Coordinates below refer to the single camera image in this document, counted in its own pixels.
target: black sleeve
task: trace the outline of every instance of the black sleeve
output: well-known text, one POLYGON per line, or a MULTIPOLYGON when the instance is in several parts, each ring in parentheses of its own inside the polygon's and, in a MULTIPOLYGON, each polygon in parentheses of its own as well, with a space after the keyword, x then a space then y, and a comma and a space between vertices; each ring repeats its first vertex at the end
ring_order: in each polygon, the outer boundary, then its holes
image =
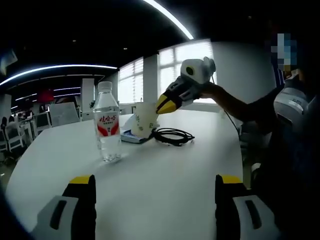
POLYGON ((284 86, 281 85, 269 92, 266 96, 249 104, 249 111, 254 116, 254 121, 263 134, 270 133, 277 125, 274 100, 283 88, 284 86))

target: bottle cap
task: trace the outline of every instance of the bottle cap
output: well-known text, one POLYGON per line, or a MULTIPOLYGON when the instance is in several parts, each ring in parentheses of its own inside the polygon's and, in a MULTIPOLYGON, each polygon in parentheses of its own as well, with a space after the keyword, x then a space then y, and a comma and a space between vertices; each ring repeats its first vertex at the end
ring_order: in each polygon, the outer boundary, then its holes
POLYGON ((110 81, 101 81, 98 84, 98 91, 103 92, 105 90, 112 90, 112 82, 110 81))

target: hand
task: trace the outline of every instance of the hand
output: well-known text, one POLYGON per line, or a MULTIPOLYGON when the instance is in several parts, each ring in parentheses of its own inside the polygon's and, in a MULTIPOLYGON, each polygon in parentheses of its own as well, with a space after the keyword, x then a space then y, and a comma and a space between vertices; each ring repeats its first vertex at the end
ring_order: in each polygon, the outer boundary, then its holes
POLYGON ((203 89, 200 93, 201 99, 211 99, 213 97, 213 88, 215 84, 212 82, 207 82, 204 84, 203 89))

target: bottle label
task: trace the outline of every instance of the bottle label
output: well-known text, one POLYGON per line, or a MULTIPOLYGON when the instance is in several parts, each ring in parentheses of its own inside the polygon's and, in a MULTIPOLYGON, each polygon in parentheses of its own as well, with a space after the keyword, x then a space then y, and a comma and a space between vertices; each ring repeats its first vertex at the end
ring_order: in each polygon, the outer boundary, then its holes
POLYGON ((118 112, 101 112, 96 118, 99 137, 108 137, 120 133, 118 112))

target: table surface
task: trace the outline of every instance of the table surface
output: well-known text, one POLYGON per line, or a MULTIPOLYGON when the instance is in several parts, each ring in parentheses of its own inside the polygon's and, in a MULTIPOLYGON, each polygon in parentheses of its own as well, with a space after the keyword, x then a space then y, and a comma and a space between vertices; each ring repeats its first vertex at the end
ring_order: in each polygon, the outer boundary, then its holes
MULTIPOLYGON (((120 126, 131 116, 120 116, 120 126)), ((242 179, 238 135, 227 117, 178 110, 160 115, 161 128, 195 136, 182 147, 151 139, 122 143, 122 160, 102 161, 93 120, 44 130, 17 163, 6 189, 22 225, 31 231, 38 212, 68 182, 96 178, 96 239, 211 240, 215 236, 215 178, 242 179)))

